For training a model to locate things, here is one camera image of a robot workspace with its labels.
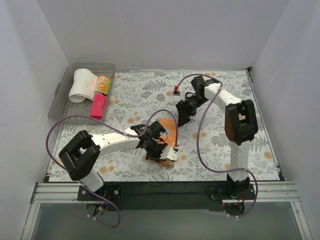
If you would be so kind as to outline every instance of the white backdrop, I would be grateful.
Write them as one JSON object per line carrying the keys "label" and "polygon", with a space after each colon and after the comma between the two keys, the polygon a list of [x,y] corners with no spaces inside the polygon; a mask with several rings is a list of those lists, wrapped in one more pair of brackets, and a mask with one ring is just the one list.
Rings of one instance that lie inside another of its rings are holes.
{"label": "white backdrop", "polygon": [[0,32],[0,239],[17,240],[49,163],[47,116],[69,63],[36,0],[0,0]]}
{"label": "white backdrop", "polygon": [[320,239],[320,2],[290,0],[253,68],[253,83],[280,168],[296,183]]}
{"label": "white backdrop", "polygon": [[37,0],[70,63],[253,66],[289,0]]}

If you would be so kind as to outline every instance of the clear plastic container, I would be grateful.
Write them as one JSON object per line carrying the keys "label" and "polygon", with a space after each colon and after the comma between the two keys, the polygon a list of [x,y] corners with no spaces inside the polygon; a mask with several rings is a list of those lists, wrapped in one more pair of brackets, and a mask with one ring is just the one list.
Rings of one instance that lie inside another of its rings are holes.
{"label": "clear plastic container", "polygon": [[[89,69],[93,74],[100,76],[105,75],[111,78],[109,91],[112,91],[116,66],[112,63],[72,63],[70,64],[63,75],[63,78],[55,90],[55,97],[52,102],[48,117],[50,120],[60,120],[63,117],[70,115],[90,116],[92,101],[86,99],[81,103],[74,103],[69,100],[69,92],[74,83],[74,74],[78,69]],[[99,120],[104,122],[106,118],[106,109],[103,117]],[[96,122],[86,118],[71,118],[66,120],[68,124],[95,124]]]}

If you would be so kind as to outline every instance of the table surface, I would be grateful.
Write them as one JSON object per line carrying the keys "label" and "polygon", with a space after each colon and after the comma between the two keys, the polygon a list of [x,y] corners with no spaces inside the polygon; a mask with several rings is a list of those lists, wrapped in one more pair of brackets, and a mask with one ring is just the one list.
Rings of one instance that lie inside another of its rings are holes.
{"label": "table surface", "polygon": [[[223,88],[243,100],[255,98],[246,72],[243,71],[188,71],[188,72],[125,72],[116,73],[105,122],[124,130],[132,125],[145,123],[158,109],[168,109],[178,116],[175,107],[179,97],[172,96],[173,87],[184,76],[203,73],[223,82]],[[192,91],[191,79],[182,87]],[[91,101],[69,102],[66,115],[88,115]],[[179,129],[178,144],[180,157],[174,167],[155,164],[145,160],[144,149],[130,149],[113,152],[97,159],[94,169],[106,182],[154,182],[154,181],[224,181],[226,174],[213,173],[200,163],[196,151],[198,125],[207,104],[201,106],[194,120]],[[251,143],[248,167],[257,180],[279,180],[269,140],[256,107],[258,133]],[[166,112],[158,118],[170,118]],[[213,169],[226,170],[230,167],[230,143],[224,132],[224,112],[213,104],[208,111],[200,134],[200,150],[204,161]],[[63,123],[56,140],[56,157],[60,150],[81,131],[91,134],[107,134],[111,131],[99,124],[88,124],[81,119]],[[66,171],[55,163],[48,170],[49,182],[70,182]]]}

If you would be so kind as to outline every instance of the glass panel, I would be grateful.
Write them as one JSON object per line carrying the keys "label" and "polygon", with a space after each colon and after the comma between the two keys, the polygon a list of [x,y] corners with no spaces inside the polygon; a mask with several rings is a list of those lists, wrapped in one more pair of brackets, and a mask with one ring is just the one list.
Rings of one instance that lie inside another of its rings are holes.
{"label": "glass panel", "polygon": [[[41,204],[33,240],[300,240],[290,202],[257,202],[247,216],[234,219],[207,210],[125,210],[110,229],[87,218],[84,203]],[[116,212],[102,219],[114,223]]]}

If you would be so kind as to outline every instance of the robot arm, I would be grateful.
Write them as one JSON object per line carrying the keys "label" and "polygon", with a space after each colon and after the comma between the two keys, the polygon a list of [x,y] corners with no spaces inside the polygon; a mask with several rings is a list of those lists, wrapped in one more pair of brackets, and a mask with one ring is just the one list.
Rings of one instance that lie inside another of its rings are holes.
{"label": "robot arm", "polygon": [[[202,76],[195,77],[191,84],[195,93],[192,93],[192,96],[186,94],[185,98],[176,104],[179,127],[190,122],[190,117],[196,115],[197,108],[212,100],[221,85],[216,79],[204,80]],[[178,90],[175,89],[173,94],[178,95]],[[220,91],[214,103],[225,112],[224,130],[231,146],[230,169],[247,169],[250,142],[258,132],[254,103],[251,100],[241,100],[224,89]],[[247,188],[250,184],[248,173],[245,171],[229,172],[227,181],[233,193]]]}
{"label": "robot arm", "polygon": [[[124,132],[128,135],[140,135],[146,126],[144,124],[131,126]],[[93,169],[98,157],[105,154],[125,150],[143,148],[148,159],[161,162],[170,160],[176,162],[179,153],[166,143],[157,139],[165,133],[164,127],[155,121],[144,135],[128,137],[119,133],[93,134],[86,130],[78,132],[73,139],[60,151],[59,158],[73,181],[80,181],[91,191],[96,192],[104,182]]]}

